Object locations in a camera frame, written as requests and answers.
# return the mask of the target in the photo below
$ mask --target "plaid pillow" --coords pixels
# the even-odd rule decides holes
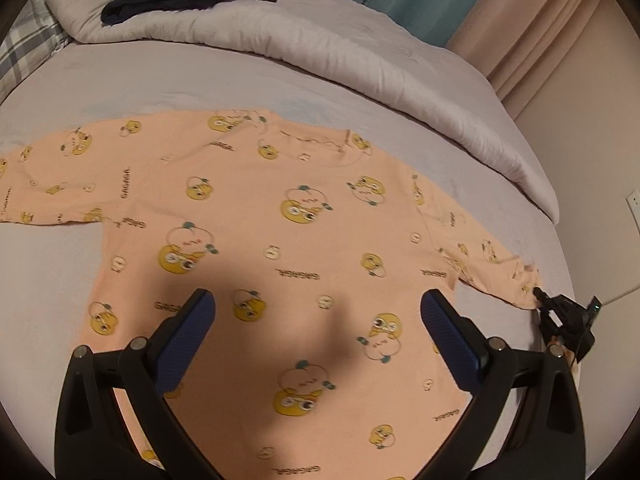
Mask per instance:
[[[29,0],[0,45],[0,103],[69,39],[44,0]]]

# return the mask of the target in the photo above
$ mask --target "beige curtain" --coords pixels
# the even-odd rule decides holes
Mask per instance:
[[[601,0],[478,0],[447,48],[489,80],[516,118]]]

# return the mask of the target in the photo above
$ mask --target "wall outlet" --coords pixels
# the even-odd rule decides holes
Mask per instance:
[[[629,204],[631,214],[636,219],[636,225],[640,231],[640,192],[635,189],[632,194],[626,197],[626,203]]]

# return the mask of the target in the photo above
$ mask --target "cartoon face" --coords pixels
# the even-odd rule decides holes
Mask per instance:
[[[167,245],[158,253],[158,264],[174,274],[186,274],[195,269],[198,260],[203,256],[204,253],[182,254],[180,247]]]
[[[364,355],[372,361],[387,364],[401,349],[399,339],[387,332],[374,332],[373,336],[359,337],[358,341],[364,345]]]
[[[281,415],[303,416],[316,408],[316,399],[314,396],[289,395],[281,390],[273,399],[273,407]]]
[[[160,469],[164,469],[164,466],[158,460],[158,456],[151,449],[145,449],[142,452],[142,459],[156,467],[159,467]]]
[[[258,321],[267,304],[255,290],[236,290],[234,294],[234,316],[240,321]]]
[[[122,256],[114,256],[111,260],[111,270],[122,272],[127,268],[127,262]]]
[[[281,389],[273,399],[273,407],[279,414],[288,416],[307,415],[316,407],[324,388],[335,390],[327,371],[305,360],[281,373],[278,386]]]
[[[270,245],[265,250],[262,251],[265,258],[270,260],[279,260],[280,259],[280,248],[275,245]]]
[[[158,265],[174,274],[190,272],[207,253],[218,254],[211,233],[191,222],[169,231],[166,241],[158,253]]]
[[[213,193],[213,187],[206,178],[192,176],[187,180],[187,196],[194,200],[206,200]]]
[[[285,196],[287,199],[280,204],[280,212],[284,218],[296,224],[311,224],[318,219],[321,211],[333,210],[326,202],[324,193],[309,186],[289,189]]]
[[[26,148],[24,148],[18,160],[20,162],[24,162],[25,160],[27,160],[29,158],[29,155],[31,154],[32,149],[33,149],[33,146],[27,146]]]
[[[369,336],[375,336],[381,332],[387,332],[391,337],[399,338],[402,335],[402,322],[396,314],[378,314],[371,323]]]
[[[347,182],[347,186],[351,188],[354,197],[369,205],[379,205],[386,201],[385,186],[383,186],[382,182],[370,176],[361,176],[355,184]]]
[[[222,115],[214,115],[209,118],[209,128],[221,132],[223,134],[233,130],[238,124],[242,124],[241,118],[223,117]]]
[[[370,153],[371,152],[371,143],[368,140],[364,140],[358,134],[353,134],[351,136],[351,140],[353,142],[353,145],[356,148],[362,150],[365,153]]]
[[[394,435],[394,429],[388,424],[382,424],[376,426],[371,430],[369,435],[369,442],[376,446],[378,449],[385,449],[385,447],[393,446],[396,443],[396,436]]]
[[[113,314],[111,305],[94,301],[89,305],[90,325],[95,333],[111,335],[116,330],[118,318]]]
[[[273,447],[263,447],[259,452],[257,457],[260,460],[270,460],[275,456],[275,450]]]
[[[455,258],[451,258],[450,256],[443,256],[443,259],[456,271],[459,272],[463,279],[472,282],[474,279],[469,275],[468,269],[464,263],[461,263],[459,260]]]
[[[415,200],[415,203],[417,205],[424,205],[424,195],[422,194],[422,191],[418,187],[418,183],[415,180],[414,180],[413,189],[414,189],[414,200]]]
[[[66,136],[66,141],[60,146],[60,150],[65,156],[82,155],[89,149],[92,139],[93,137],[91,135],[81,132],[80,128],[78,128]]]
[[[386,364],[400,349],[399,338],[402,335],[402,322],[396,314],[388,312],[378,314],[371,323],[367,337],[359,337],[364,345],[364,354],[373,361]]]
[[[139,133],[141,129],[142,124],[140,123],[140,121],[127,121],[127,124],[125,124],[120,129],[120,136],[127,137],[131,134]]]
[[[334,306],[334,298],[331,296],[320,296],[318,298],[318,306],[320,308],[324,308],[325,310],[329,310],[332,306]]]
[[[52,186],[45,191],[45,193],[49,193],[50,195],[55,195],[57,192],[62,191],[66,187],[66,182],[62,182],[57,184],[56,186]]]
[[[267,160],[274,160],[278,158],[278,150],[270,144],[258,143],[258,153]]]
[[[104,215],[102,214],[102,209],[96,208],[91,209],[86,215],[84,215],[85,222],[102,222],[104,221]]]
[[[384,278],[386,276],[385,267],[382,264],[380,256],[372,253],[364,253],[360,261],[360,265],[369,271],[370,276]]]
[[[498,257],[495,255],[494,245],[491,243],[491,240],[482,240],[482,255],[488,262],[493,262],[494,264],[500,263],[500,260],[498,260]]]

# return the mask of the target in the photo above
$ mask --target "metal screw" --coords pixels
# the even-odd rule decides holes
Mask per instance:
[[[507,348],[507,343],[501,337],[492,337],[489,339],[489,346],[498,352]]]
[[[558,345],[551,345],[549,347],[549,351],[551,352],[551,355],[553,357],[562,357],[564,355],[564,351],[562,350],[562,347]]]
[[[131,343],[129,343],[129,346],[133,350],[142,350],[146,346],[146,339],[143,337],[137,337]]]
[[[74,357],[82,359],[86,355],[87,350],[88,348],[85,345],[80,345],[74,350]]]

